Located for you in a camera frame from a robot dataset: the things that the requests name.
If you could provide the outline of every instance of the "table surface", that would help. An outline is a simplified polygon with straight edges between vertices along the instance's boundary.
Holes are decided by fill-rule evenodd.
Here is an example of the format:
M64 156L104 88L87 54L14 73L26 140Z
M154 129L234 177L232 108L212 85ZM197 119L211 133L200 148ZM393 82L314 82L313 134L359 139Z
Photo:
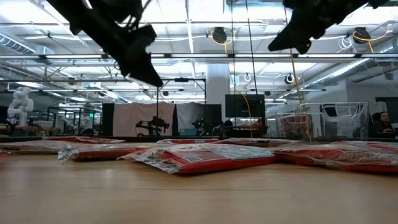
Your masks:
M272 164L194 176L130 161L0 159L6 223L398 223L398 177Z

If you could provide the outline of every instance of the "white column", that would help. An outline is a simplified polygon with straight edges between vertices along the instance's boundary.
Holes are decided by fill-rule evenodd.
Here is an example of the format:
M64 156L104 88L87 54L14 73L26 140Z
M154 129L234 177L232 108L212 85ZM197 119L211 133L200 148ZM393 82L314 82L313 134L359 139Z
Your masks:
M229 94L229 68L227 63L208 64L206 97L208 104L221 104L222 118L225 116L225 94Z

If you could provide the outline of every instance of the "clear plastic bin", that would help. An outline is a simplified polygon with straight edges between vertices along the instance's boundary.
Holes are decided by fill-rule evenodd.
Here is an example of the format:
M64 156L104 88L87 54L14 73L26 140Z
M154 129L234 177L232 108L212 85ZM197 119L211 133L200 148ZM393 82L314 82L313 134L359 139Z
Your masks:
M368 103L304 103L295 113L277 113L281 138L353 138L366 140L369 128Z

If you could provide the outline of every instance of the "ceiling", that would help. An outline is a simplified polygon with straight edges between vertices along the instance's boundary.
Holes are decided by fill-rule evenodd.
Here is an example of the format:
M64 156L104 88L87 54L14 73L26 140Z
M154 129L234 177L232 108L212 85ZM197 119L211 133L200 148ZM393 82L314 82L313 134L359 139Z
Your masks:
M235 7L233 9L233 19L231 9L225 6L224 1L214 0L188 0L188 13L186 13L186 3L181 0L154 0L152 1L141 20L142 25L150 23L158 35L157 40L147 49L153 54L159 53L186 53L186 54L255 54L270 53L267 46L275 35L284 28L285 12L284 8L262 4L251 4L249 13L246 7ZM368 45L358 45L349 42L342 42L346 34L352 34L355 27L366 27L372 38L386 37L373 42L377 45L394 36L398 30L398 8L380 7L373 10L370 7L363 7L350 14L340 25L330 27L325 36L320 40L314 40L310 54L347 54L353 49L358 52L370 52ZM78 34L78 38L72 36L68 31L68 21L65 20L49 3L39 0L2 0L0 2L0 33L4 32L13 36L16 40L23 42L29 47L45 46L55 54L102 54L99 45L93 42L84 32ZM213 42L210 34L215 27L224 27L230 40L235 33L235 41L230 41L226 47ZM189 30L191 30L192 44L190 46ZM0 54L18 54L17 52L0 46ZM92 67L59 67L47 66L29 67L24 66L18 60L9 60L8 64L13 64L21 69L35 73L37 77L44 77L45 74L53 73L53 79L66 79L76 77L77 79L110 79L118 74L113 66L95 65ZM162 78L205 78L207 75L207 61L173 61L166 59L155 59L153 61L155 69ZM238 76L238 84L243 87L250 87L254 83L249 81L247 76L252 77L255 72L257 87L259 88L279 88L284 85L284 77L293 72L292 64L286 61L275 60L273 62L233 62L229 63L229 71L232 75ZM324 71L334 65L335 62L305 62L295 63L295 70L303 80L309 80L320 71ZM133 82L102 82L101 88L107 89L127 89L127 88L146 88L143 83L132 80ZM69 85L59 83L54 88L66 89L85 89L86 84ZM200 84L195 82L175 83L170 82L167 88L192 88L197 91L192 92L171 92L169 96L161 98L186 99L195 101L203 99L204 93ZM116 93L126 101L153 101L153 93L139 92L119 92ZM90 96L91 100L103 100L94 93L79 94L84 98Z

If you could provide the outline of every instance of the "person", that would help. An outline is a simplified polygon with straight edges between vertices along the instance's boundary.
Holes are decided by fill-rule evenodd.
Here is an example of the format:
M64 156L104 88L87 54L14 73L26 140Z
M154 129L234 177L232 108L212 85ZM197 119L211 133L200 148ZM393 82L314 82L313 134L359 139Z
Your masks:
M372 115L373 127L377 133L393 133L394 128L390 124L388 113L383 111Z

